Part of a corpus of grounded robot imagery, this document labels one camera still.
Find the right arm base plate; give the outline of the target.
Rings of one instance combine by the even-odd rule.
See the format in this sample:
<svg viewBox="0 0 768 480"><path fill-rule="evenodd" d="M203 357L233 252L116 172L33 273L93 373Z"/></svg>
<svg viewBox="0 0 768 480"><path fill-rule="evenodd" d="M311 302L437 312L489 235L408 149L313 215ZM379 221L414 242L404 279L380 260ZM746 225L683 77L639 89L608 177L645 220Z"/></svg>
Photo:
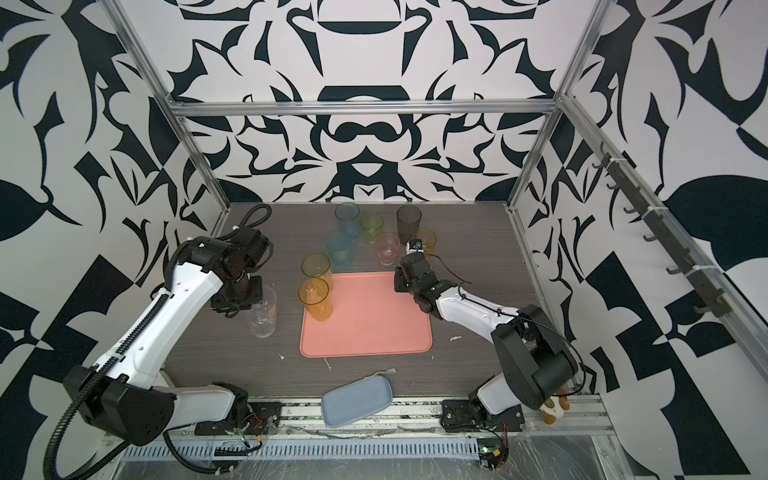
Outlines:
<svg viewBox="0 0 768 480"><path fill-rule="evenodd" d="M520 406L501 414L488 413L478 400L446 399L440 404L440 425L448 433L490 430L496 433L521 432L525 418Z"/></svg>

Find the tall green glass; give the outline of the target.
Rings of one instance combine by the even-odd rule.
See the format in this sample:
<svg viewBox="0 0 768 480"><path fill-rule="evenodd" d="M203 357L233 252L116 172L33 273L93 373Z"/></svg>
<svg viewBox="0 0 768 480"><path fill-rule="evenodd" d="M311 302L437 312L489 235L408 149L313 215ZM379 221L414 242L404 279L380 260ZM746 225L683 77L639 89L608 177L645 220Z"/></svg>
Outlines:
<svg viewBox="0 0 768 480"><path fill-rule="evenodd" d="M332 285L331 261L324 253L307 255L301 262L301 271L306 277L319 278Z"/></svg>

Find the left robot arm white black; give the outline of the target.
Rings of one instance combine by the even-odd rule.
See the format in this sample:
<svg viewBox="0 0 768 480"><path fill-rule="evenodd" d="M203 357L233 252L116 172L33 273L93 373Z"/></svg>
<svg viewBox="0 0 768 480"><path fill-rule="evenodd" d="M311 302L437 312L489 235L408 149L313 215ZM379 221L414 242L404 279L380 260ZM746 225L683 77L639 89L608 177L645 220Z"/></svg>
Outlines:
<svg viewBox="0 0 768 480"><path fill-rule="evenodd" d="M132 445L143 446L157 437L168 440L172 430L199 423L246 430L252 409L244 389L226 382L159 387L156 381L203 307L233 318L262 301L258 272L273 254L273 243L249 226L183 242L169 260L158 295L140 318L92 366L76 365L66 375L64 388L71 403L46 447L44 478L59 478L57 456L75 417L121 440L92 466L73 473L75 479L90 478Z"/></svg>

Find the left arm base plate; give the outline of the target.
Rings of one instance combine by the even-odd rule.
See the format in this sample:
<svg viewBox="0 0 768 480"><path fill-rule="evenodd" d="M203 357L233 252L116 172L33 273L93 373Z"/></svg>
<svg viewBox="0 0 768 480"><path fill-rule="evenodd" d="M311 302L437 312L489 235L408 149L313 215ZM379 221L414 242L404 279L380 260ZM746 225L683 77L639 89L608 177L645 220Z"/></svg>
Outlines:
<svg viewBox="0 0 768 480"><path fill-rule="evenodd" d="M278 401L250 402L241 420L234 417L218 422L201 422L195 425L197 436L262 435L280 425L283 403Z"/></svg>

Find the pink plastic tray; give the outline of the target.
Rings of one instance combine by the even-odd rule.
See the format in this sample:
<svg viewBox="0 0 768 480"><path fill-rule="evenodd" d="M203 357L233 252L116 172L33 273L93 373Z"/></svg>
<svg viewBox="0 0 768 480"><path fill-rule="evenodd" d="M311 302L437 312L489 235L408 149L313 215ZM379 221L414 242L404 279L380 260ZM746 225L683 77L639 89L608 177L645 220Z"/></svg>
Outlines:
<svg viewBox="0 0 768 480"><path fill-rule="evenodd" d="M429 315L408 292L394 289L394 273L332 276L331 315L303 316L299 350L307 358L416 354L432 346Z"/></svg>

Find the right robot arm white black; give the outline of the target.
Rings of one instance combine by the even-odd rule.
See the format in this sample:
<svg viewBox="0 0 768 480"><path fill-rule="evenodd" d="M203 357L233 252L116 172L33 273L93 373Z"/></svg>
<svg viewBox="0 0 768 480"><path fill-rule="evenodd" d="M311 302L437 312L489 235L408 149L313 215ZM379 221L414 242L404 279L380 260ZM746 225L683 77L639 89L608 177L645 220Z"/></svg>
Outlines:
<svg viewBox="0 0 768 480"><path fill-rule="evenodd" d="M421 252L407 254L395 269L395 290L409 292L419 308L489 341L502 373L471 394L479 411L498 416L524 405L555 414L555 400L565 407L566 384L580 361L570 343L548 324L535 306L505 307L473 295L455 282L440 280Z"/></svg>

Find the tall amber glass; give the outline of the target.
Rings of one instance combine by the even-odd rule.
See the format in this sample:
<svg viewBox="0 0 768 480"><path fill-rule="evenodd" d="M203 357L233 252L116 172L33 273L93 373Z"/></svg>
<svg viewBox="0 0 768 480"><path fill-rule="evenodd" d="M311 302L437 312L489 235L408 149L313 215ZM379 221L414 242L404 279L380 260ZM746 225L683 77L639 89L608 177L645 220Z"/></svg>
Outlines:
<svg viewBox="0 0 768 480"><path fill-rule="evenodd" d="M332 315L329 284L321 278L307 278L298 288L298 298L306 311L317 321L326 321Z"/></svg>

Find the tall dark grey glass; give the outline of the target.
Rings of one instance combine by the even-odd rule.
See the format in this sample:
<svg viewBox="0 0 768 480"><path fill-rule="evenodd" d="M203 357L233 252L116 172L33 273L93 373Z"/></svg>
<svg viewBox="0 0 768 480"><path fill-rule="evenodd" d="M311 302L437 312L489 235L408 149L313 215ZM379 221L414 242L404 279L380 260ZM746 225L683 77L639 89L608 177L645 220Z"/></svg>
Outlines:
<svg viewBox="0 0 768 480"><path fill-rule="evenodd" d="M403 205L396 212L397 235L402 245L405 245L419 229L422 219L421 210L414 205Z"/></svg>

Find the clear stemmed glass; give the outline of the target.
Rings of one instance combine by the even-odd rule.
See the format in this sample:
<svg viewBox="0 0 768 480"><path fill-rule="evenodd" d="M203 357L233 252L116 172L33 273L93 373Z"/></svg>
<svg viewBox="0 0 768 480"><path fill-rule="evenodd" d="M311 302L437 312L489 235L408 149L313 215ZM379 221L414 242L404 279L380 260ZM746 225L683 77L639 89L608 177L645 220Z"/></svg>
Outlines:
<svg viewBox="0 0 768 480"><path fill-rule="evenodd" d="M277 297L269 286L263 286L263 297L246 312L251 333L257 338L268 338L276 330Z"/></svg>

